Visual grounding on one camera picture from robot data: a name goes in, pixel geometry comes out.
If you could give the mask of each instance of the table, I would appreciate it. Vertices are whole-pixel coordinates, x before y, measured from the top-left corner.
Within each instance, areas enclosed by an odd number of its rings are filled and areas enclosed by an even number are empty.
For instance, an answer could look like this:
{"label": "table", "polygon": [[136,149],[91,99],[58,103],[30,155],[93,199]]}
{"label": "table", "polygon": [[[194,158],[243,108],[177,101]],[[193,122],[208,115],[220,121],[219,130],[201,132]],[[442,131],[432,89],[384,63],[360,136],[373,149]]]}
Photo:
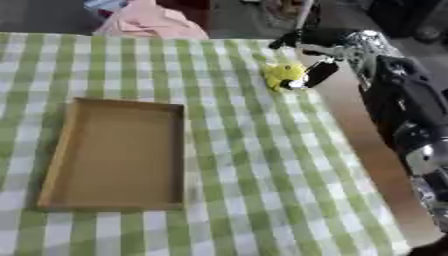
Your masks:
{"label": "table", "polygon": [[[0,34],[0,255],[396,255],[408,247],[314,90],[264,40]],[[185,104],[183,211],[34,207],[74,97]]]}

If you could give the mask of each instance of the tablecloth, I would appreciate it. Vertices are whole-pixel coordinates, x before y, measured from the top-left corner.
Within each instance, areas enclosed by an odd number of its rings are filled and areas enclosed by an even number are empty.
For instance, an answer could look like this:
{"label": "tablecloth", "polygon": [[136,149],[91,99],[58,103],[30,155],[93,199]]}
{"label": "tablecloth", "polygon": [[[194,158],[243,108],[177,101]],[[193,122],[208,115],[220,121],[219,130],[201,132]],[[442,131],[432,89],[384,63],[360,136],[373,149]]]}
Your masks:
{"label": "tablecloth", "polygon": [[[268,43],[0,34],[0,255],[405,252],[318,93],[265,86],[296,58]],[[184,210],[34,206],[74,97],[185,104]]]}

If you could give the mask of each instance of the wooden tray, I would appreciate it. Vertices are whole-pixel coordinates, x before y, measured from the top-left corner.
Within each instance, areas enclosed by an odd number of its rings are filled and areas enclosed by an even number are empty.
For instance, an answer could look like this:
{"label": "wooden tray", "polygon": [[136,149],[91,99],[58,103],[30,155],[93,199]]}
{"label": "wooden tray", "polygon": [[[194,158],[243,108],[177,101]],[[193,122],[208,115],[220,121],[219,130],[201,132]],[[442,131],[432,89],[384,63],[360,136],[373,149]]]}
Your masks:
{"label": "wooden tray", "polygon": [[181,206],[183,129],[182,105],[75,99],[38,206]]}

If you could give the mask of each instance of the pink cloth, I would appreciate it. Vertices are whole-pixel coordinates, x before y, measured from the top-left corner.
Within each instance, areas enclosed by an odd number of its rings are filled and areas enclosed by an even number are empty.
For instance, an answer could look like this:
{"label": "pink cloth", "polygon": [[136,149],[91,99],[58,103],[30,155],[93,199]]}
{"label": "pink cloth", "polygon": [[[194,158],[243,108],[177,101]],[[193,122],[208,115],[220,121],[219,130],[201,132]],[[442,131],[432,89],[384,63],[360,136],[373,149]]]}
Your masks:
{"label": "pink cloth", "polygon": [[157,36],[208,39],[207,34],[178,11],[158,6],[155,0],[133,0],[114,13],[93,33],[110,36]]}

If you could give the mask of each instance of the yellow toy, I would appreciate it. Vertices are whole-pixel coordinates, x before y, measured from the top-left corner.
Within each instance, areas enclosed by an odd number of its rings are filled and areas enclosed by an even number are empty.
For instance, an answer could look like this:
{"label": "yellow toy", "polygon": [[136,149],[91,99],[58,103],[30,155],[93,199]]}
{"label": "yellow toy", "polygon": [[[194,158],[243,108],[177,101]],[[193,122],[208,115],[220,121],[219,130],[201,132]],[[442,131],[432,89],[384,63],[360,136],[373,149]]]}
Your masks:
{"label": "yellow toy", "polygon": [[307,79],[306,68],[299,62],[284,64],[266,64],[262,67],[262,73],[266,84],[273,91],[280,91],[280,88],[292,90],[293,88],[303,88]]}

